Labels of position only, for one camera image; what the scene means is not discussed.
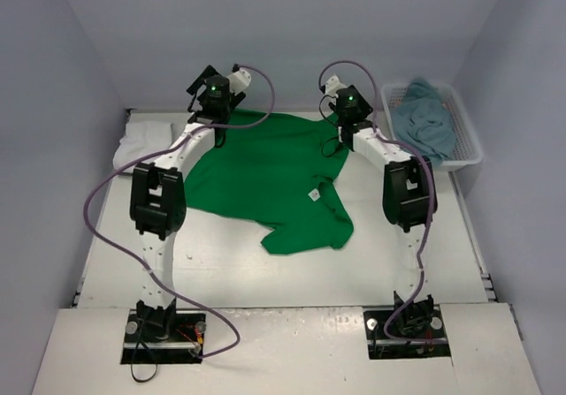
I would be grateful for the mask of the green t shirt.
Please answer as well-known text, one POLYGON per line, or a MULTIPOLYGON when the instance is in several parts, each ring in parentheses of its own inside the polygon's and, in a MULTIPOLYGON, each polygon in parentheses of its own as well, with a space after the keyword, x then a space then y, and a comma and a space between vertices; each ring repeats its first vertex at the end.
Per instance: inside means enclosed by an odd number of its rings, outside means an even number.
POLYGON ((269 229, 269 254, 341 249, 354 224, 334 186, 348 157, 336 116, 308 120, 237 110, 226 142, 205 154, 185 179, 187 206, 269 229))

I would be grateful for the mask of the white t shirt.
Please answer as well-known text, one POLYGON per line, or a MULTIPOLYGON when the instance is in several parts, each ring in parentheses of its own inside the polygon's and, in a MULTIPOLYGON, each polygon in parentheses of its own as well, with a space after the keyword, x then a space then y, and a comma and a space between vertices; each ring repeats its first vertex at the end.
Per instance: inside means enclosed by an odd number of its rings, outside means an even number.
POLYGON ((142 156, 170 148, 185 126, 155 120, 128 122, 113 157, 115 170, 142 156))

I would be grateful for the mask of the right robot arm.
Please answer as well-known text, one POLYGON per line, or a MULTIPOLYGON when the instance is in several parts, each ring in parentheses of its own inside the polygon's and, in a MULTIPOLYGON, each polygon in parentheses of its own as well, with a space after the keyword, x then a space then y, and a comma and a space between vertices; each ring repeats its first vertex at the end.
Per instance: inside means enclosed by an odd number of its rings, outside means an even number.
POLYGON ((367 159, 383 178, 382 209, 396 230, 399 246, 392 321, 423 318, 433 306, 424 291, 423 258, 437 208, 431 161, 388 139, 369 120, 373 109, 355 86, 333 77, 320 91, 336 115, 339 143, 367 159))

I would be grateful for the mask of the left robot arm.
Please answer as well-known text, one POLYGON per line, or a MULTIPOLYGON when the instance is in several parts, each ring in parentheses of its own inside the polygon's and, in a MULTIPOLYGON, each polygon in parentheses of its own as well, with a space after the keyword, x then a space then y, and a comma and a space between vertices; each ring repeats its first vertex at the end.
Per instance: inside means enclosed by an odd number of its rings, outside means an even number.
POLYGON ((228 123, 250 83, 251 75, 238 65, 227 76, 207 66, 187 90, 200 109, 189 112, 172 152, 134 167, 129 213, 141 235, 141 258, 149 266, 136 314, 158 341, 169 338, 176 316, 173 248, 187 214, 184 178, 224 138, 226 130, 213 126, 228 123))

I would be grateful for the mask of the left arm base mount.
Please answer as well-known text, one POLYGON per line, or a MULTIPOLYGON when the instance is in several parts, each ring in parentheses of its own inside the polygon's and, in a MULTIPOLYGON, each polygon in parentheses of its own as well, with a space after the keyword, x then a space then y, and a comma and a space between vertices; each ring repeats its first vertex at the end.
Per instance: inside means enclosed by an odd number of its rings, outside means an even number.
POLYGON ((158 328, 143 324, 133 310, 129 311, 120 363, 122 365, 201 364, 206 314, 181 310, 170 326, 167 336, 159 336, 158 328))

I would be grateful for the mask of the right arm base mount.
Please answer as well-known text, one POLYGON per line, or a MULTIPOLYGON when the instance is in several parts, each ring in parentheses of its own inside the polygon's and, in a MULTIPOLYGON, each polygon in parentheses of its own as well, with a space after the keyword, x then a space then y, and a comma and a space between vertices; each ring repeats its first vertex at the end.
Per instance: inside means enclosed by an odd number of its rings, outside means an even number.
POLYGON ((370 360, 415 360, 451 356, 439 308, 434 308, 424 320, 416 319, 405 324, 403 329, 399 327, 401 318, 398 317, 388 327, 394 338, 388 337, 384 332, 386 320, 392 313, 392 310, 383 308, 363 311, 370 360))

